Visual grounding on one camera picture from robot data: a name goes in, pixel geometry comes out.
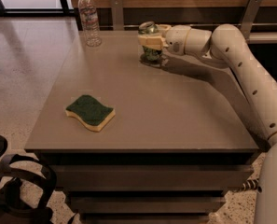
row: drawer front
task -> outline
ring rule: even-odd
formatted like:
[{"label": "drawer front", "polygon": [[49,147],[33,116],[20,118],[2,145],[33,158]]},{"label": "drawer front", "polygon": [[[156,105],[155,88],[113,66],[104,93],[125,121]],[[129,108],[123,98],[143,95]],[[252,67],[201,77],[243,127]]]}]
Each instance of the drawer front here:
[{"label": "drawer front", "polygon": [[198,216],[90,216],[83,215],[82,223],[85,224],[205,224],[209,218],[205,215]]},{"label": "drawer front", "polygon": [[64,191],[184,191],[239,187],[253,169],[225,166],[51,166]]},{"label": "drawer front", "polygon": [[72,210],[99,215],[209,214],[224,203],[223,197],[70,197]]}]

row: sponge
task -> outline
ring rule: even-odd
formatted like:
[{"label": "sponge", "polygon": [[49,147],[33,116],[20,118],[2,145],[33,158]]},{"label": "sponge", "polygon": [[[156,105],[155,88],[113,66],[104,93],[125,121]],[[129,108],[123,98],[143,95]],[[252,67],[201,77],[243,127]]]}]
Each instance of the sponge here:
[{"label": "sponge", "polygon": [[65,113],[94,132],[99,132],[116,115],[113,108],[102,105],[90,95],[80,96],[66,107]]}]

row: speckled floor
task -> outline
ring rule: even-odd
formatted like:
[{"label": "speckled floor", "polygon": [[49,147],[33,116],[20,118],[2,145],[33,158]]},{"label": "speckled floor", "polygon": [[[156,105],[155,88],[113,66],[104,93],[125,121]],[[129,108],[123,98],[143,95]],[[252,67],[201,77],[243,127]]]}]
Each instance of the speckled floor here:
[{"label": "speckled floor", "polygon": [[[0,134],[8,141],[7,153],[34,155],[23,147],[77,34],[74,18],[0,18]],[[258,178],[263,160],[264,154],[254,163],[251,178]],[[35,203],[39,194],[39,189],[23,184],[24,201]],[[65,224],[74,215],[64,199],[54,191],[49,201],[54,224]],[[253,223],[255,191],[229,192],[226,200],[210,214],[208,224]],[[80,223],[78,216],[73,223]]]}]

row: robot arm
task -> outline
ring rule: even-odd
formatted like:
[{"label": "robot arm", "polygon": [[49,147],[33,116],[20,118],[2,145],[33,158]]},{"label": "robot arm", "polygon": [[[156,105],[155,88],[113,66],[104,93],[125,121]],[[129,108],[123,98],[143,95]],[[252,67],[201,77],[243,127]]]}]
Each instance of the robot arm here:
[{"label": "robot arm", "polygon": [[[259,178],[255,224],[277,223],[277,82],[254,57],[242,33],[233,25],[221,25],[213,32],[182,25],[165,26],[161,30],[165,37],[159,40],[156,35],[161,49],[180,56],[192,55],[214,67],[229,66],[236,75],[272,146]],[[154,49],[150,36],[139,36],[139,40],[141,45]]]}]

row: black bag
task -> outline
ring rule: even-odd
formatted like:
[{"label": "black bag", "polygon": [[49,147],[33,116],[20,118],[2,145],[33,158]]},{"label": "black bag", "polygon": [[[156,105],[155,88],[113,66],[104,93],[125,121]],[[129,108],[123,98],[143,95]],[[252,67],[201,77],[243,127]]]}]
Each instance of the black bag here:
[{"label": "black bag", "polygon": [[[32,161],[42,165],[45,178],[9,166],[17,161]],[[53,212],[47,207],[47,203],[56,186],[54,171],[41,161],[16,154],[6,155],[0,161],[0,181],[4,176],[13,178],[0,189],[0,224],[51,224]],[[34,183],[43,190],[36,208],[30,207],[20,199],[21,179]]]}]

